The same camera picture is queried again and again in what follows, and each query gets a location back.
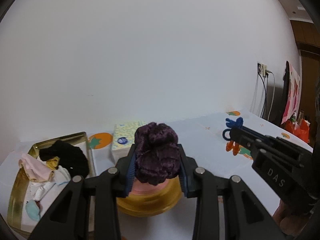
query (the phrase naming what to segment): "human hand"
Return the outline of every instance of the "human hand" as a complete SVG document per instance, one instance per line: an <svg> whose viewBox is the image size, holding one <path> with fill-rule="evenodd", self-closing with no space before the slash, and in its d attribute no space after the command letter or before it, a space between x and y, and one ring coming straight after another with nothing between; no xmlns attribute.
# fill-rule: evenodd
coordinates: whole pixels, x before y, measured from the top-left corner
<svg viewBox="0 0 320 240"><path fill-rule="evenodd" d="M286 235L298 236L308 223L309 218L294 216L290 213L288 206L280 200L279 207L273 214L273 219Z"/></svg>

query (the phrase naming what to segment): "pink cloth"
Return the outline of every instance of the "pink cloth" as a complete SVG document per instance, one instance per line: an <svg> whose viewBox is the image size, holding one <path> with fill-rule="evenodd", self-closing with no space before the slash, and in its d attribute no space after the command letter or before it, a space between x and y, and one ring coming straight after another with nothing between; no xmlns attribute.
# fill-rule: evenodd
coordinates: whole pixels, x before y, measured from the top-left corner
<svg viewBox="0 0 320 240"><path fill-rule="evenodd" d="M25 153L22 154L21 160L19 160L19 167L24 169L29 180L32 182L49 181L53 175L53 170L45 166L41 161Z"/></svg>
<svg viewBox="0 0 320 240"><path fill-rule="evenodd" d="M134 178L132 190L130 194L134 195L151 195L157 193L159 190L163 189L167 184L169 183L169 180L166 179L164 183L160 183L157 186L153 186L149 183L141 183L136 178Z"/></svg>

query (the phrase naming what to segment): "red plastic bag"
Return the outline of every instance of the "red plastic bag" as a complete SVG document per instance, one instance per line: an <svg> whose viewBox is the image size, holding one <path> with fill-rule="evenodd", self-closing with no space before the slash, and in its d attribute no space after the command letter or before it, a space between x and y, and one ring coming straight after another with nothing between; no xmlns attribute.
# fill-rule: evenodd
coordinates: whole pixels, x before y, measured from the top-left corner
<svg viewBox="0 0 320 240"><path fill-rule="evenodd" d="M294 134L295 136L297 136L298 138L300 138L301 140L303 140L304 142L308 143L309 140L309 126L307 125L306 121L303 120L300 127L297 127L296 129L294 129L294 125L293 123L288 120L285 124L284 129L292 134Z"/></svg>

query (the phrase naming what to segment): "tissue box logo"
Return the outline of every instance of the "tissue box logo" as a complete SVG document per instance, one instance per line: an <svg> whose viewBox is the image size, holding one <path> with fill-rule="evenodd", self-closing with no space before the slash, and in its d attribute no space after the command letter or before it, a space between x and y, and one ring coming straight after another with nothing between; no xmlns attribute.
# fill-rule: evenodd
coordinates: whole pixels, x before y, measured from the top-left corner
<svg viewBox="0 0 320 240"><path fill-rule="evenodd" d="M128 142L128 139L126 137L120 137L117 142L119 144L126 144Z"/></svg>

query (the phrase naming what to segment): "electrical outlet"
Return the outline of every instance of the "electrical outlet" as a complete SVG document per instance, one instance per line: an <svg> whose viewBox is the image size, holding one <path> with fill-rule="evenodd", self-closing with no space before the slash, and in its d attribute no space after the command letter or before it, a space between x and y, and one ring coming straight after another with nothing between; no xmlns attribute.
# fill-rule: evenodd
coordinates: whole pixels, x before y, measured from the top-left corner
<svg viewBox="0 0 320 240"><path fill-rule="evenodd" d="M266 77L266 70L267 70L267 65L262 65L262 76Z"/></svg>
<svg viewBox="0 0 320 240"><path fill-rule="evenodd" d="M262 64L258 62L258 74L262 75Z"/></svg>

